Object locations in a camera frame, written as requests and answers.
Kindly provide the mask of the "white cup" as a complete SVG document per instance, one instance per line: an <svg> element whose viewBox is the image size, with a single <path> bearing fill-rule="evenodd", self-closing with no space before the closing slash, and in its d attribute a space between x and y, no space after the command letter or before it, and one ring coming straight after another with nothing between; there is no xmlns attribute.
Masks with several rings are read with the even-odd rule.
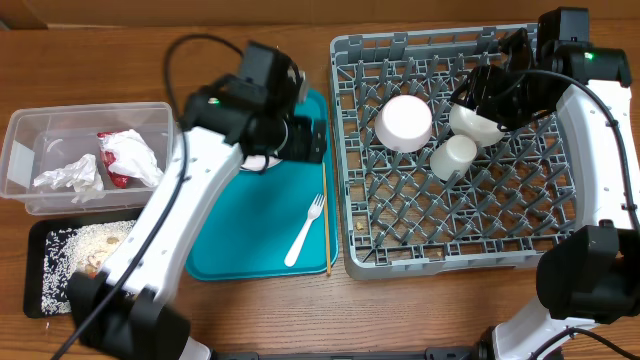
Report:
<svg viewBox="0 0 640 360"><path fill-rule="evenodd" d="M464 175L476 156L477 146L473 139L454 135L431 155L431 170L439 179L448 180L454 172Z"/></svg>

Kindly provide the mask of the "white paper napkin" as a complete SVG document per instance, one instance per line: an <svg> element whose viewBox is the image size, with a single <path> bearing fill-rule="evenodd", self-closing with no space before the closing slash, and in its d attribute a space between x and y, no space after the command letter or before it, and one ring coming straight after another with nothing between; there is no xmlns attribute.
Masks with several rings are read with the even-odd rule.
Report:
<svg viewBox="0 0 640 360"><path fill-rule="evenodd" d="M49 186L55 190L72 187L75 192L103 191L104 184L97 168L96 157L85 154L63 168L45 171L32 182L34 187Z"/></svg>

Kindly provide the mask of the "white tissue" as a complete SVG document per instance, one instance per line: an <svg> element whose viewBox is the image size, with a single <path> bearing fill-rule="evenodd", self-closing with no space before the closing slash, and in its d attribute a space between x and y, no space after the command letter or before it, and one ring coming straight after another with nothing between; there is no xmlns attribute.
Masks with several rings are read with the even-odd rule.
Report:
<svg viewBox="0 0 640 360"><path fill-rule="evenodd" d="M116 161L109 167L112 172L138 179L146 187L159 184L163 172L155 153L137 131L113 132L106 138L104 148L116 156Z"/></svg>

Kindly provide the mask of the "cooked rice with peanuts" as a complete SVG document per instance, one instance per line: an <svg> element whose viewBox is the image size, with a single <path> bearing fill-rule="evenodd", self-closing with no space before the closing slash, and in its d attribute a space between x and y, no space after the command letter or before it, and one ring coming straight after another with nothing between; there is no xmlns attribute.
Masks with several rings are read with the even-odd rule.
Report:
<svg viewBox="0 0 640 360"><path fill-rule="evenodd" d="M135 220L91 224L49 231L45 238L41 311L66 314L71 307L66 288L74 272L94 277L132 230Z"/></svg>

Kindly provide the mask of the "red snack wrapper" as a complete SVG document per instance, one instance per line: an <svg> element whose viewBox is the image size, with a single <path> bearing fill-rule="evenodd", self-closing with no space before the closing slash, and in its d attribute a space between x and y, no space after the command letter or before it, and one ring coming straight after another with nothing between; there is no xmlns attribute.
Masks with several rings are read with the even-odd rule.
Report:
<svg viewBox="0 0 640 360"><path fill-rule="evenodd" d="M100 147L100 158L103 165L105 166L107 175L109 176L111 182L117 188L125 189L128 185L130 177L126 175L114 173L109 169L109 167L116 161L116 156L112 152L107 151L104 148L104 145L106 144L106 138L110 135L113 135L113 132L100 132L97 134L97 138L99 140L99 147Z"/></svg>

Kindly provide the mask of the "white plastic fork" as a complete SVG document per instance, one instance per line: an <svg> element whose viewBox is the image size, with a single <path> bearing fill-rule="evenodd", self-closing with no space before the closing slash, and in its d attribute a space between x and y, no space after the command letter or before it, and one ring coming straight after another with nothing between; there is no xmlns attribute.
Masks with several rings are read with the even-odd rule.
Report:
<svg viewBox="0 0 640 360"><path fill-rule="evenodd" d="M287 267L293 267L296 264L312 223L322 213L324 202L325 197L322 194L318 194L311 203L307 212L307 218L285 256L284 264Z"/></svg>

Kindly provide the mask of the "pink saucer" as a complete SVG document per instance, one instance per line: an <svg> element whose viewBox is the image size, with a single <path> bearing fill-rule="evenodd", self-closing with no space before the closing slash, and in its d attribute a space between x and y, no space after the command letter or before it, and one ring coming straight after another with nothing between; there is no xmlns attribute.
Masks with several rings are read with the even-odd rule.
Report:
<svg viewBox="0 0 640 360"><path fill-rule="evenodd" d="M378 140L386 148L410 153L423 148L432 133L432 112L422 99L399 95L389 99L375 119Z"/></svg>

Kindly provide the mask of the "white bowl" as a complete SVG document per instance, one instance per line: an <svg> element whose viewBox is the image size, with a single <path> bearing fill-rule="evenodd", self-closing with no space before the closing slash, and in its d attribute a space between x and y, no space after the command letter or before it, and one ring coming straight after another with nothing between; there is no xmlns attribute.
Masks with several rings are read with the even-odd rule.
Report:
<svg viewBox="0 0 640 360"><path fill-rule="evenodd" d="M449 113L450 128L455 135L471 138L479 147L488 147L498 143L504 133L498 129L498 124L488 120L474 111L454 104Z"/></svg>

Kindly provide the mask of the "large white plate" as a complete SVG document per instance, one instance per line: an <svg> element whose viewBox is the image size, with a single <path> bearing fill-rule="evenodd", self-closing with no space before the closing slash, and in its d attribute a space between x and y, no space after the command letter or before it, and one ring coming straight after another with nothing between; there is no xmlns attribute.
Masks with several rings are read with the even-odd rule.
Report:
<svg viewBox="0 0 640 360"><path fill-rule="evenodd" d="M241 165L241 169L244 171L260 172L264 168L269 169L281 162L281 159L269 156L248 156L244 163Z"/></svg>

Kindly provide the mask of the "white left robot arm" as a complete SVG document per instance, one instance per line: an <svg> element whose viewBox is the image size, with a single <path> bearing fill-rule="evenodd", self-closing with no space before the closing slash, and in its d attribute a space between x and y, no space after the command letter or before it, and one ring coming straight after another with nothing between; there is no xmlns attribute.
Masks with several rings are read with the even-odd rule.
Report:
<svg viewBox="0 0 640 360"><path fill-rule="evenodd" d="M212 359L173 307L193 244L250 156L319 163L327 124L295 114L304 95L297 64L250 42L239 69L192 93L169 167L129 235L95 275L75 272L67 297L80 343L119 359Z"/></svg>

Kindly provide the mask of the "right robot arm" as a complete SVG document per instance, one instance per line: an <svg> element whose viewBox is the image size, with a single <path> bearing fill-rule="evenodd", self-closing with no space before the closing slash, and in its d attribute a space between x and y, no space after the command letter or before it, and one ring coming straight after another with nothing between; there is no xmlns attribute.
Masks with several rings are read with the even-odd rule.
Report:
<svg viewBox="0 0 640 360"><path fill-rule="evenodd" d="M639 164L625 52L596 47L584 8L540 16L498 42L501 66L472 70L451 95L464 134L512 132L548 115L563 129L576 191L572 234L545 252L536 296L489 328L468 359L558 359L564 342L639 313Z"/></svg>

